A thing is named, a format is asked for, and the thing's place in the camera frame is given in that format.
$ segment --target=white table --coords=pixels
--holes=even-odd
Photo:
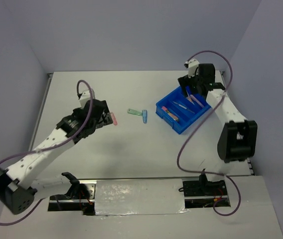
[[[118,126],[108,125],[62,154],[40,175],[52,177],[71,172],[78,178],[136,178],[193,176],[176,167],[178,151],[194,123],[178,135],[155,114],[155,103],[174,90],[184,71],[55,72],[35,134],[34,146],[42,142],[64,116],[79,106],[76,82],[87,80],[98,100],[106,100]],[[221,82],[220,73],[216,80]],[[148,122],[127,114],[127,109],[148,110]],[[182,154],[188,169],[215,171],[220,166],[216,145],[222,126],[216,115],[203,125]],[[232,217],[223,218],[212,209],[191,209],[180,215],[126,217],[82,216],[79,212],[47,212],[48,200],[24,222],[0,227],[0,238],[272,238],[282,239],[280,227],[262,177],[249,176],[247,162],[236,163],[230,175],[243,194],[243,204]],[[227,182],[232,207],[237,194]],[[220,208],[229,212],[232,208]],[[1,221],[13,216],[3,210]]]

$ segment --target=blue object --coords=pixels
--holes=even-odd
[[[147,123],[147,110],[142,111],[142,121],[143,123]]]
[[[162,98],[156,104],[156,114],[164,119],[174,131],[178,134],[183,133],[191,124],[193,124],[199,117],[201,117],[207,110],[210,109],[210,105],[207,104],[205,99],[199,94],[194,95],[200,101],[204,108],[199,106],[195,101],[191,103],[182,94],[181,87],[178,87],[173,92]],[[174,102],[186,106],[194,113],[183,109],[176,105]],[[174,121],[161,107],[165,106],[173,115],[179,118],[179,121]]]

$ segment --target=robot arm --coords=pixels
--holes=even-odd
[[[51,195],[65,194],[73,198],[82,192],[89,198],[86,186],[80,184],[76,177],[68,172],[50,179],[36,180],[36,178],[59,155],[73,147],[79,140],[93,134],[97,128],[113,123],[106,101],[98,101],[94,98],[93,95],[93,108],[89,120],[72,140],[59,146],[72,137],[84,123],[90,106],[88,91],[79,95],[82,107],[74,109],[71,115],[64,117],[56,125],[52,133],[35,148],[37,153],[25,156],[5,170],[0,168],[0,200],[13,214],[20,214],[33,201]]]
[[[188,87],[192,94],[200,94],[214,109],[224,96],[221,105],[215,110],[223,130],[218,141],[219,157],[225,162],[244,161],[255,154],[257,123],[247,120],[234,106],[221,82],[215,82],[213,64],[200,64],[196,59],[187,62],[188,75],[178,79],[183,94]]]

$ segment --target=wall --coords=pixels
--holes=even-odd
[[[283,231],[283,1],[262,0],[238,49],[230,96],[258,123],[253,158]]]
[[[0,0],[0,160],[27,150],[47,75]]]
[[[260,1],[5,0],[46,72],[178,70],[202,49],[230,58]]]

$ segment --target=purple cable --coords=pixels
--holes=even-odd
[[[57,145],[55,145],[55,146],[52,146],[52,147],[43,148],[43,149],[41,149],[41,151],[43,151],[43,152],[49,151],[49,150],[56,149],[56,148],[58,148],[58,147],[61,147],[61,146],[65,145],[65,144],[67,144],[69,141],[73,140],[73,139],[82,131],[82,129],[85,127],[86,123],[88,122],[88,120],[89,120],[89,118],[90,118],[90,115],[91,115],[91,113],[92,113],[92,109],[93,109],[93,100],[92,100],[92,99],[93,99],[93,98],[92,98],[93,93],[92,93],[92,89],[91,89],[90,85],[89,85],[86,81],[84,81],[84,80],[79,80],[79,81],[77,82],[77,85],[76,85],[77,94],[79,93],[79,85],[80,85],[80,83],[84,83],[84,84],[87,86],[87,88],[88,88],[88,90],[89,90],[89,92],[90,92],[90,95],[91,95],[91,98],[90,98],[90,107],[89,107],[87,116],[86,116],[86,118],[85,118],[85,120],[84,120],[84,123],[83,123],[83,124],[81,125],[81,127],[76,131],[75,134],[73,134],[71,137],[69,137],[69,138],[68,138],[67,140],[65,140],[64,142],[62,142],[62,143],[60,143],[60,144],[57,144]],[[17,153],[17,154],[14,154],[14,155],[12,155],[12,156],[9,156],[9,157],[7,157],[7,158],[1,160],[1,161],[0,161],[0,164],[2,164],[2,163],[4,163],[4,162],[7,162],[7,161],[9,161],[10,159],[13,159],[13,158],[16,158],[16,157],[25,157],[25,156],[27,156],[27,155],[29,155],[29,154],[34,154],[34,153],[37,153],[37,151],[32,150],[32,151],[28,151],[28,152]],[[0,223],[0,226],[11,226],[11,225],[14,225],[14,224],[17,224],[17,223],[23,221],[23,220],[24,220],[25,218],[27,218],[31,213],[34,212],[34,210],[35,210],[35,209],[37,208],[37,206],[42,202],[42,200],[43,200],[43,199],[39,200],[39,201],[36,203],[36,205],[31,209],[31,211],[29,211],[29,212],[28,212],[24,217],[22,217],[21,219],[15,221],[15,222],[12,222],[12,223]]]
[[[216,52],[216,51],[204,50],[204,51],[199,51],[199,52],[197,52],[196,54],[192,55],[187,61],[190,61],[190,60],[191,60],[192,58],[194,58],[196,55],[199,55],[199,54],[205,53],[205,52],[210,52],[210,53],[217,54],[218,56],[222,57],[222,58],[227,62],[228,66],[229,66],[229,69],[230,69],[230,80],[229,80],[229,83],[228,83],[228,85],[226,86],[226,89],[225,89],[225,92],[227,92],[227,90],[229,89],[230,84],[231,84],[231,82],[232,82],[233,71],[232,71],[232,67],[231,67],[230,62],[228,61],[228,59],[227,59],[226,57],[224,57],[223,55],[221,55],[220,53],[218,53],[218,52]],[[181,156],[181,153],[183,152],[185,146],[188,144],[188,142],[190,141],[190,139],[193,137],[193,135],[194,135],[194,134],[199,130],[199,128],[206,122],[206,120],[216,111],[216,109],[222,104],[222,102],[223,102],[224,99],[225,99],[225,95],[222,96],[220,102],[216,105],[216,107],[215,107],[214,109],[212,109],[211,112],[209,112],[209,114],[205,117],[205,119],[194,129],[194,131],[190,134],[190,136],[188,137],[188,139],[186,139],[185,143],[182,145],[182,147],[181,147],[181,149],[180,149],[180,151],[179,151],[179,153],[178,153],[178,156],[177,156],[177,167],[178,167],[180,170],[182,170],[182,171],[184,171],[184,172],[188,172],[188,173],[202,173],[202,171],[193,171],[193,170],[188,170],[188,169],[182,168],[182,167],[180,166],[180,156]],[[240,193],[240,190],[239,190],[237,184],[233,181],[233,179],[232,179],[230,176],[225,175],[225,174],[223,174],[223,173],[206,172],[206,171],[205,171],[205,173],[206,173],[206,174],[219,175],[219,176],[223,176],[223,177],[225,176],[225,177],[227,177],[227,178],[233,183],[233,185],[235,186],[235,188],[236,188],[236,190],[237,190],[237,192],[238,192],[238,198],[239,198],[239,199],[238,199],[238,204],[237,204],[236,208],[235,208],[232,212],[230,212],[230,213],[228,213],[228,214],[223,214],[223,213],[218,212],[218,211],[216,210],[216,205],[217,205],[217,203],[219,203],[220,201],[225,201],[225,200],[226,200],[225,198],[222,198],[222,199],[216,201],[216,202],[213,204],[213,210],[214,210],[217,214],[219,214],[219,215],[221,215],[221,216],[231,216],[231,215],[235,214],[235,213],[237,212],[237,210],[239,209],[240,204],[241,204],[241,193]]]

